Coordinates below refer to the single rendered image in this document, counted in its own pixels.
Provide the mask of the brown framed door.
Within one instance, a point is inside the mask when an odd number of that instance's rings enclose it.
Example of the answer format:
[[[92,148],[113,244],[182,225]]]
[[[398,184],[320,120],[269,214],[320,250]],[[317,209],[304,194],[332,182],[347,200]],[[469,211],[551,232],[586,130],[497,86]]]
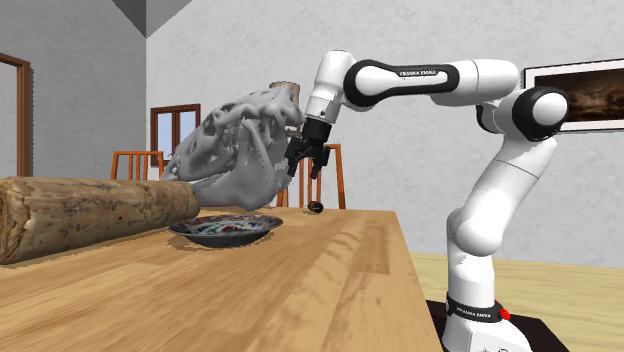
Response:
[[[31,64],[0,52],[0,62],[17,70],[17,175],[32,175],[32,69]]]

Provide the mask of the brown framed window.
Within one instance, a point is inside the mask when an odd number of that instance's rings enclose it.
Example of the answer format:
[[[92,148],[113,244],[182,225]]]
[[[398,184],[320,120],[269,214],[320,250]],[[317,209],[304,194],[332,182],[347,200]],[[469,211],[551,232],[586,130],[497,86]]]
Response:
[[[177,146],[199,126],[200,104],[154,107],[150,109],[150,149],[162,151],[167,164]]]

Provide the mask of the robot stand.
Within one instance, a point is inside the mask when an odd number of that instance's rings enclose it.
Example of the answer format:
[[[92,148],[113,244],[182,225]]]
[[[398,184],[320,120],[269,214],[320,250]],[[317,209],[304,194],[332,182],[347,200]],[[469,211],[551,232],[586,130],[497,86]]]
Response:
[[[446,322],[446,304],[432,300],[427,300],[426,303],[438,338],[442,340]],[[512,314],[510,322],[525,335],[533,352],[570,352],[542,320]]]

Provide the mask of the patterned ceramic plate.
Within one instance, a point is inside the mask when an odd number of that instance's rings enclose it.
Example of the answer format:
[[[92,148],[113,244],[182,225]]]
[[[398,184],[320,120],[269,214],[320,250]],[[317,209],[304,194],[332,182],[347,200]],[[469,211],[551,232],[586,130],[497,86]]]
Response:
[[[282,224],[270,215],[229,214],[181,220],[168,229],[205,247],[232,248],[251,244]]]

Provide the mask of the grey animal skull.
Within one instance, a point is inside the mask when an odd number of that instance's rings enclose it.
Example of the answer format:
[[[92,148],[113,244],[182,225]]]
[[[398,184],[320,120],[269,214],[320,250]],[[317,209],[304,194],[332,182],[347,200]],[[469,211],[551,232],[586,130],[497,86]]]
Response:
[[[249,93],[213,109],[177,146],[161,179],[190,182],[203,207],[256,210],[290,184],[286,128],[304,122],[291,88]]]

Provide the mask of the white framed dark painting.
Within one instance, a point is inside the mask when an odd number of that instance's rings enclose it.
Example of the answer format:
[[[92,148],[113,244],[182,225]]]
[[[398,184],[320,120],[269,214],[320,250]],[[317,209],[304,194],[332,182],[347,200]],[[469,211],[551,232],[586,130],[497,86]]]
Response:
[[[567,94],[562,133],[624,132],[624,58],[525,68],[522,87],[534,86]]]

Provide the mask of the wooden log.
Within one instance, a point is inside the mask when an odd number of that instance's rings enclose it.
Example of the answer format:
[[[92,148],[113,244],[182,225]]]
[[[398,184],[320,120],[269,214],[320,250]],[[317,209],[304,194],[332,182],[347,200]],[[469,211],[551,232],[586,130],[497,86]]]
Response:
[[[167,227],[200,211],[178,181],[0,179],[0,264]]]

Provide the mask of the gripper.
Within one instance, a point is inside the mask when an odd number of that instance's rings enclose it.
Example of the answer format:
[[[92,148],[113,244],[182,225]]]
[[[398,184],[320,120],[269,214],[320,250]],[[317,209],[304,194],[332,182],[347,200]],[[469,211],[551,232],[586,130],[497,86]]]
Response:
[[[307,118],[300,137],[292,137],[287,146],[285,157],[288,159],[287,175],[293,177],[298,163],[305,157],[311,157],[310,177],[316,180],[321,169],[328,163],[331,149],[324,147],[332,125],[322,120]]]

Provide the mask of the orange wooden chair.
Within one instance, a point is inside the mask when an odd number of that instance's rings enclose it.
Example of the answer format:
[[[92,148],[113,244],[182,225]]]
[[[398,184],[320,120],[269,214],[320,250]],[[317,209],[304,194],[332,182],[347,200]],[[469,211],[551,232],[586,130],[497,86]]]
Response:
[[[337,195],[338,195],[338,208],[345,209],[346,208],[346,199],[345,199],[345,188],[344,188],[344,174],[343,174],[343,163],[342,163],[342,153],[341,153],[341,145],[340,144],[326,144],[325,147],[331,149],[330,154],[335,154],[335,169],[336,169],[336,181],[337,181]],[[321,203],[321,186],[322,186],[322,172],[319,173],[316,181],[316,199],[312,199],[312,178],[310,177],[310,171],[312,167],[312,160],[310,158],[302,160],[299,162],[299,205],[303,207],[311,201],[317,201]],[[307,200],[308,203],[304,202],[304,180],[303,175],[304,172],[307,171]]]
[[[112,180],[117,178],[121,156],[127,158],[127,177],[129,180],[147,180],[152,160],[156,161],[158,176],[164,172],[164,154],[162,151],[114,151],[110,173]]]

